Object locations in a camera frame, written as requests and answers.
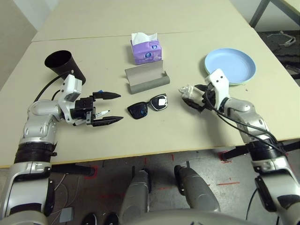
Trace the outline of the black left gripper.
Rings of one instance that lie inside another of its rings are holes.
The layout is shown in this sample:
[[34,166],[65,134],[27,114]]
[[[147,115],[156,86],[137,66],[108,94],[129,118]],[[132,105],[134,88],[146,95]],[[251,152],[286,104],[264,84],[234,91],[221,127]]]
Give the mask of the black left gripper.
[[117,93],[102,91],[102,92],[93,92],[92,96],[80,98],[79,100],[76,100],[75,107],[71,109],[71,117],[74,121],[73,125],[79,126],[83,123],[86,123],[87,125],[92,125],[93,127],[100,127],[100,126],[107,126],[122,120],[123,117],[120,116],[109,116],[109,117],[103,117],[98,120],[94,120],[96,109],[93,106],[93,103],[95,102],[95,99],[109,100],[109,99],[115,99],[120,97],[121,95]]

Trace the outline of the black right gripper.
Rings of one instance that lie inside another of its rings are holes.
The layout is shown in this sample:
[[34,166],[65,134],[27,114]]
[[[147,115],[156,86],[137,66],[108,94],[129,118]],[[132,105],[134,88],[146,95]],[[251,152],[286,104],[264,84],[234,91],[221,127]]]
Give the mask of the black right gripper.
[[[198,85],[195,85],[194,87],[196,89],[204,92],[204,94],[202,95],[203,106],[208,110],[213,110],[213,108],[215,107],[215,102],[216,102],[215,91],[209,90],[207,88],[207,85],[203,85],[203,84],[198,84]],[[200,113],[204,110],[204,108],[202,106],[198,105],[191,99],[183,99],[183,101],[189,107],[197,110]]]

